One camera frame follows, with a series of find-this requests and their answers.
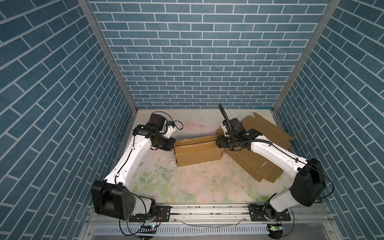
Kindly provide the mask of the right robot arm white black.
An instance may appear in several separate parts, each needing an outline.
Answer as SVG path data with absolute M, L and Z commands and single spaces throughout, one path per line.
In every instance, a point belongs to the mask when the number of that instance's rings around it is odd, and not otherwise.
M 242 121 L 234 118 L 223 120 L 216 144 L 231 152 L 252 153 L 263 157 L 288 174 L 294 181 L 280 193 L 273 194 L 264 204 L 264 216 L 271 221 L 295 206 L 310 207 L 326 188 L 322 164 L 316 159 L 306 159 L 289 152 L 293 137 L 259 115 L 248 116 Z

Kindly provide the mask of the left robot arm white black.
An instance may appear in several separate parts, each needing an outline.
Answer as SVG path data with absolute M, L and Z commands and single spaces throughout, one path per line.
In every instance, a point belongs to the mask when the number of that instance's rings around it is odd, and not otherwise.
M 154 218 L 156 201 L 132 192 L 134 173 L 148 151 L 170 152 L 176 140 L 172 138 L 177 130 L 175 121 L 165 112 L 151 114 L 145 125 L 137 125 L 127 147 L 111 172 L 91 186 L 92 200 L 96 214 L 127 221 L 138 217 L 141 221 Z

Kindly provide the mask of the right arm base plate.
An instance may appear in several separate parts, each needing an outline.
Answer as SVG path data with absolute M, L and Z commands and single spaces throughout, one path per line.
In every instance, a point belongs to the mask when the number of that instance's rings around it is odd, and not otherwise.
M 248 210 L 252 222 L 273 222 L 273 221 L 282 221 L 289 222 L 291 221 L 291 216 L 288 210 L 283 212 L 277 212 L 270 206 L 250 204 L 248 205 Z

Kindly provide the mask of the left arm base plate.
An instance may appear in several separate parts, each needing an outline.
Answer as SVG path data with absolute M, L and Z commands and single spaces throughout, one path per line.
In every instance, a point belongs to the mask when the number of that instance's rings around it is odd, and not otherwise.
M 169 222 L 171 206 L 156 206 L 151 208 L 147 214 L 135 214 L 129 218 L 130 223 L 153 222 L 156 217 L 160 217 L 160 222 Z

